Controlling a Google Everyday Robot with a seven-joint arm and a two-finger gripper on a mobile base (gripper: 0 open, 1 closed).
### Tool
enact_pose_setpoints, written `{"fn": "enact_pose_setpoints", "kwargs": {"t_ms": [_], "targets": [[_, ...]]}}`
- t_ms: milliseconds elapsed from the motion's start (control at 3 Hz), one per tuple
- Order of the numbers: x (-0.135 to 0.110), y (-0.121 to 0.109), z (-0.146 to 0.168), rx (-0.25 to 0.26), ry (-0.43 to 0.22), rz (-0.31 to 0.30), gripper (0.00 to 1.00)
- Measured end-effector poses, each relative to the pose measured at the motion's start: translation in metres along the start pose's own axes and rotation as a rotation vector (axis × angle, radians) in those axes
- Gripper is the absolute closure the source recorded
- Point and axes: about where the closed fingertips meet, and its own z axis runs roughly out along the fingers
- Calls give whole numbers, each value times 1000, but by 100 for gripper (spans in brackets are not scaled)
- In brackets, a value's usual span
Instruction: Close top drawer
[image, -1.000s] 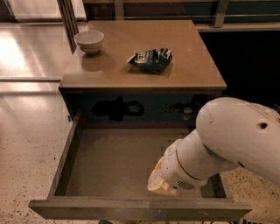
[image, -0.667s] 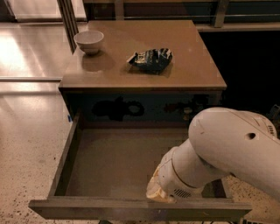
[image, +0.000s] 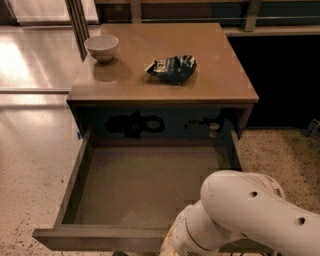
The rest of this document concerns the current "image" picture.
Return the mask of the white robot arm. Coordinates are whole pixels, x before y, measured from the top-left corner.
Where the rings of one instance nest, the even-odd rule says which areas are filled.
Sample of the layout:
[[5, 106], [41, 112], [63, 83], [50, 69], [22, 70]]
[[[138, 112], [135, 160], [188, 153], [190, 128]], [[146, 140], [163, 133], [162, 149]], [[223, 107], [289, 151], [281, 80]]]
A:
[[204, 180], [200, 200], [178, 214], [159, 256], [218, 256], [244, 238], [283, 256], [320, 256], [320, 215], [288, 202], [267, 175], [217, 171]]

